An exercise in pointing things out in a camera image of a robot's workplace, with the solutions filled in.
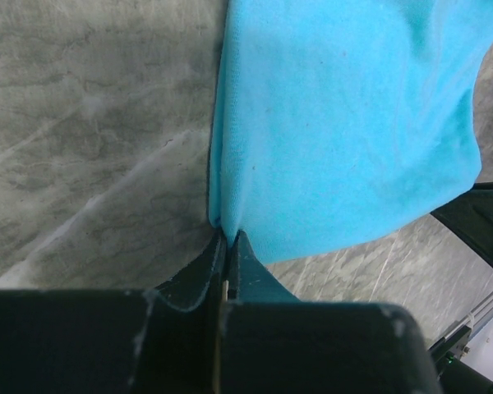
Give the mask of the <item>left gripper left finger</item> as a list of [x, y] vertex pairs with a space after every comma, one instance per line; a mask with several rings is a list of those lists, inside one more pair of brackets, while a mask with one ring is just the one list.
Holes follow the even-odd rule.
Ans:
[[220, 286], [226, 253], [226, 238], [221, 230], [217, 230], [198, 256], [155, 290], [172, 309], [181, 312], [198, 309], [214, 287], [211, 282], [215, 277], [216, 286]]

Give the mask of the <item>turquoise t-shirt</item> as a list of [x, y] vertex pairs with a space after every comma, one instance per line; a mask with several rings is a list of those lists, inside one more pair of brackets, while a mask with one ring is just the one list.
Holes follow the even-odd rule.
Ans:
[[493, 1], [231, 1], [210, 223], [262, 263], [386, 236], [470, 190]]

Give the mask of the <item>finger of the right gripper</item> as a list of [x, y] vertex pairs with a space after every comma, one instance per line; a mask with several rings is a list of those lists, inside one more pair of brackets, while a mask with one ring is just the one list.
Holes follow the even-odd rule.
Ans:
[[493, 268], [493, 182], [475, 184], [431, 215]]

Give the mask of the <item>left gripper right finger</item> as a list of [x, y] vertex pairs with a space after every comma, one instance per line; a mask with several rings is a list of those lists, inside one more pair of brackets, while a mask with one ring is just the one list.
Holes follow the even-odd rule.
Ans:
[[299, 303], [257, 259], [247, 234], [239, 231], [228, 254], [228, 298], [256, 303]]

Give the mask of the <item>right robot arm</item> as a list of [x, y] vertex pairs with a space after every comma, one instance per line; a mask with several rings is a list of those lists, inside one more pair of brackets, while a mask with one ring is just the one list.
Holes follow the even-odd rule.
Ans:
[[[434, 210], [431, 215], [453, 232], [493, 270], [493, 182]], [[430, 348], [444, 393], [493, 393], [493, 355], [487, 330], [493, 322], [493, 290]]]

